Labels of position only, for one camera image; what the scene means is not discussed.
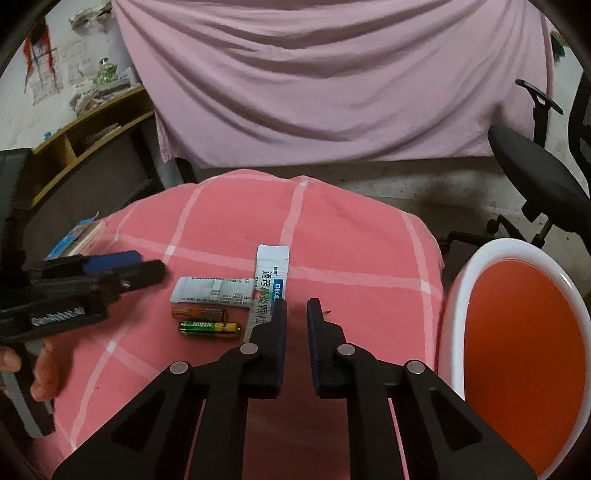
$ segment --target blue label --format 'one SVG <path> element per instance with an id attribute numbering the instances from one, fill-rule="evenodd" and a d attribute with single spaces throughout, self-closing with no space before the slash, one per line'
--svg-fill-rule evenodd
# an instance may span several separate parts
<path id="1" fill-rule="evenodd" d="M 271 308 L 276 300 L 283 298 L 283 279 L 276 278 L 273 280 L 273 290 L 271 290 L 273 295 L 271 297 Z"/>

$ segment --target metal screw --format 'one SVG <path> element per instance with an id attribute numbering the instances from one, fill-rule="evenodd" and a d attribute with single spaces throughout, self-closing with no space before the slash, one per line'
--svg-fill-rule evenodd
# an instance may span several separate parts
<path id="1" fill-rule="evenodd" d="M 337 348 L 336 351 L 344 356 L 350 356 L 355 353 L 355 347 L 350 343 L 341 343 Z"/>
<path id="2" fill-rule="evenodd" d="M 412 374 L 420 375 L 425 371 L 425 364 L 418 360 L 411 360 L 407 365 L 407 369 Z"/>
<path id="3" fill-rule="evenodd" d="M 240 346 L 240 351 L 244 355 L 254 355 L 255 353 L 258 352 L 258 345 L 255 343 L 243 343 Z"/>
<path id="4" fill-rule="evenodd" d="M 170 365 L 170 373 L 173 375 L 182 375 L 189 369 L 189 364 L 187 362 L 175 362 Z"/>

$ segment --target office chair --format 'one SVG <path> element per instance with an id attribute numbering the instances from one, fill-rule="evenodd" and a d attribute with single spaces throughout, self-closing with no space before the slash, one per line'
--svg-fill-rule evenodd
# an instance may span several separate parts
<path id="1" fill-rule="evenodd" d="M 544 149 L 548 114 L 553 108 L 561 115 L 562 109 L 542 91 L 518 79 L 515 83 L 525 88 L 534 100 L 534 140 L 531 141 L 511 128 L 492 125 L 488 141 L 495 158 L 509 181 L 525 198 L 521 208 L 525 218 L 534 222 L 542 213 L 548 217 L 540 233 L 531 243 L 542 248 L 553 225 L 578 234 L 591 253 L 591 199 L 568 168 Z M 569 149 L 591 184 L 591 82 L 583 73 L 569 116 Z M 447 253 L 452 242 L 459 241 L 477 247 L 493 239 L 499 226 L 511 238 L 526 241 L 522 233 L 503 215 L 486 225 L 490 235 L 450 232 L 439 242 L 442 253 Z"/>

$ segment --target pink curtain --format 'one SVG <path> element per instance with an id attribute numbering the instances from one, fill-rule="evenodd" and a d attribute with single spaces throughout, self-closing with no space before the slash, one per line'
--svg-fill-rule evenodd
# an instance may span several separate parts
<path id="1" fill-rule="evenodd" d="M 527 0 L 115 0 L 163 158 L 247 167 L 490 155 L 548 90 Z"/>

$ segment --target orange battery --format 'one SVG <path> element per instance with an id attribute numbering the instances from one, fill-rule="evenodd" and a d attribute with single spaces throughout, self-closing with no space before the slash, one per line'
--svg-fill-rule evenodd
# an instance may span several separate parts
<path id="1" fill-rule="evenodd" d="M 195 305 L 177 305 L 173 307 L 173 318 L 177 320 L 191 319 L 195 322 L 227 322 L 228 311 Z"/>

